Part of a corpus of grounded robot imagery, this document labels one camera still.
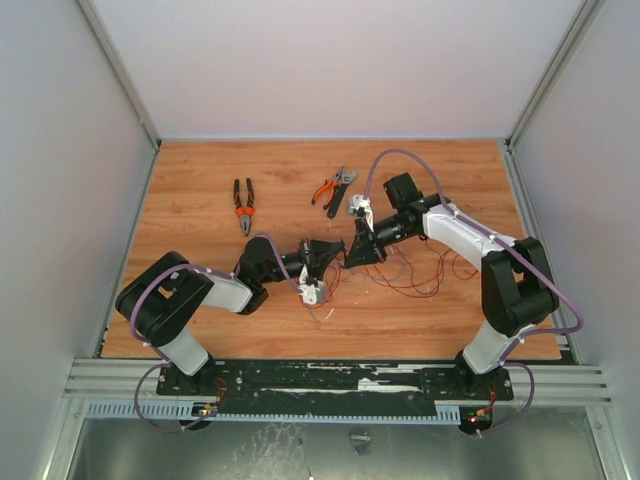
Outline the black zip tie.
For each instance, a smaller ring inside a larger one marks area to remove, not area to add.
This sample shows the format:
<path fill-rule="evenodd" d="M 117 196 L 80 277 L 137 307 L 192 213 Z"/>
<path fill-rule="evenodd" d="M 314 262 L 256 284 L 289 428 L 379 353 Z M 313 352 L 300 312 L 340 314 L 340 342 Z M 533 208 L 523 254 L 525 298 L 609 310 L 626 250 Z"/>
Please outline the black zip tie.
<path fill-rule="evenodd" d="M 350 260 L 350 257 L 349 257 L 348 248 L 344 243 L 341 244 L 340 257 L 341 257 L 341 260 L 339 261 L 339 266 L 342 269 L 350 270 L 350 269 L 352 269 L 354 267 L 354 265 L 353 265 L 353 263 L 352 263 L 352 261 Z"/>

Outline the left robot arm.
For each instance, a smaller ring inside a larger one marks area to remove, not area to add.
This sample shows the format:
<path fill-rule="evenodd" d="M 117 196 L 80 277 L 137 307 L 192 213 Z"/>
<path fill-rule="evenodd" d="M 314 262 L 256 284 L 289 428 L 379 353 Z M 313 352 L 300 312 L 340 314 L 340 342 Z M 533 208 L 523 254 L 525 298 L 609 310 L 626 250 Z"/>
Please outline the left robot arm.
<path fill-rule="evenodd" d="M 207 306 L 249 315 L 267 300 L 265 285 L 277 282 L 288 283 L 305 306 L 317 306 L 329 297 L 325 271 L 344 251 L 342 241 L 303 239 L 296 251 L 282 254 L 268 234 L 258 233 L 231 273 L 170 251 L 124 287 L 115 309 L 129 322 L 135 339 L 180 371 L 184 387 L 204 394 L 214 385 L 215 371 L 208 364 L 211 355 L 187 327 L 196 311 Z"/>

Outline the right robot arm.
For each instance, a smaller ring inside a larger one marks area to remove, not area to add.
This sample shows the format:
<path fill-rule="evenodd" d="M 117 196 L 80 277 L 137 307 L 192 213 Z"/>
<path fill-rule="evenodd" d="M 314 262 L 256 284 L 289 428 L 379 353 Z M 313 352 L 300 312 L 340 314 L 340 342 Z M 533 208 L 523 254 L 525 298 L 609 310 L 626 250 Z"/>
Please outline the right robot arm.
<path fill-rule="evenodd" d="M 355 195 L 348 213 L 356 234 L 345 266 L 382 263 L 386 248 L 421 236 L 447 246 L 480 273 L 481 307 L 485 320 L 474 339 L 460 352 L 462 367 L 453 374 L 456 391 L 476 398 L 490 385 L 489 373 L 499 367 L 511 345 L 559 307 L 559 298 L 538 275 L 550 276 L 544 248 L 538 240 L 487 232 L 455 204 L 437 194 L 425 196 L 403 173 L 383 184 L 396 213 L 375 222 L 368 199 Z"/>

